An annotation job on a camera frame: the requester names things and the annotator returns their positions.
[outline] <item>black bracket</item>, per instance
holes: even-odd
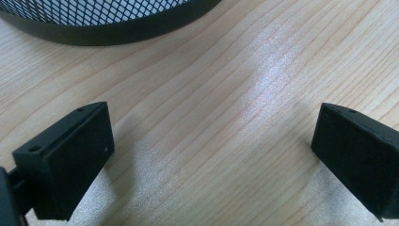
[[[379,220],[399,218],[399,132],[353,109],[322,104],[311,148]]]
[[[69,220],[114,152],[106,103],[80,107],[13,152],[16,168],[0,167],[0,225],[38,219]]]

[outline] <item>metal mesh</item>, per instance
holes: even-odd
[[[0,10],[64,25],[113,24],[146,17],[190,0],[0,0]]]

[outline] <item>screw hole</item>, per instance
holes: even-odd
[[[32,148],[28,149],[30,153],[36,152],[40,149],[39,145],[33,146]]]

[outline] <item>black plastic block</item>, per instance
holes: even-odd
[[[355,110],[322,104],[311,148],[378,219],[399,218],[399,133]]]
[[[106,103],[76,109],[13,155],[39,219],[70,219],[94,178],[114,152]]]

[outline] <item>wooden table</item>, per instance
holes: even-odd
[[[151,40],[77,47],[0,21],[0,165],[107,101],[116,152],[70,222],[379,224],[311,152],[322,102],[399,129],[395,0],[223,0]]]

